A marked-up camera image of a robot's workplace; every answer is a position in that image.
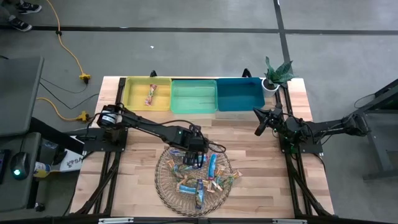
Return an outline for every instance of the green plant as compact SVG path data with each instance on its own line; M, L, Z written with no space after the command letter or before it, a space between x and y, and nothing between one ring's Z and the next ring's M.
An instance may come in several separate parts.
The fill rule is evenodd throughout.
M269 86L273 87L272 89L277 88L277 85L283 84L287 81L290 81L292 78L297 77L289 72L290 68L292 67L292 62L293 61L290 61L289 63L283 63L275 71L269 64L269 57L266 57L268 71L265 73L265 75L267 77Z

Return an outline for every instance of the person's foot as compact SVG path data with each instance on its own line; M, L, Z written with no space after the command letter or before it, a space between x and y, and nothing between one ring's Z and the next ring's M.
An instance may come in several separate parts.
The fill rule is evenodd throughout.
M17 29L20 30L22 32L27 32L30 31L32 29L32 25L27 24L26 22L18 19L15 16L10 16L8 23L10 23L10 25Z
M19 14L29 14L29 13L40 12L40 10L42 10L42 6L31 4L29 2L24 2L22 4L18 4L17 9Z

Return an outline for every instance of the white pot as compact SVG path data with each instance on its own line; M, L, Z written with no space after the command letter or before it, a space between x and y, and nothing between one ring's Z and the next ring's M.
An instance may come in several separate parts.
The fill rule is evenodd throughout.
M270 97L273 97L273 96L275 95L275 92L279 89L279 85L277 85L276 88L275 88L274 90L269 90L269 89L266 88L266 86L265 86L265 84L264 84L264 82L265 82L266 80L267 80L267 79L265 78L265 79L263 79L262 82L261 82L262 92L263 92L263 94L264 94L264 96L265 96L266 98L270 98Z

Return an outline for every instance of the potted plant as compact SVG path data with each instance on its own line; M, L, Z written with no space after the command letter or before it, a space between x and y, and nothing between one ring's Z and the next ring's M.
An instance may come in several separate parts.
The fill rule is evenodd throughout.
M283 63L277 70L274 70L269 64L269 57L266 57L266 64L268 66L268 71L265 73L266 78L262 80L262 90L265 97L274 96L275 92L278 90L279 85L297 76L289 73L292 67L292 62Z

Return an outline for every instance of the computer mouse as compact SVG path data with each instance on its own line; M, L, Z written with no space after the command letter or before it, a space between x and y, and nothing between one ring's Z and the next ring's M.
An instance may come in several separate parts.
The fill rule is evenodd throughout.
M11 158L11 174L17 180L24 180L29 175L29 160L26 152L18 152Z

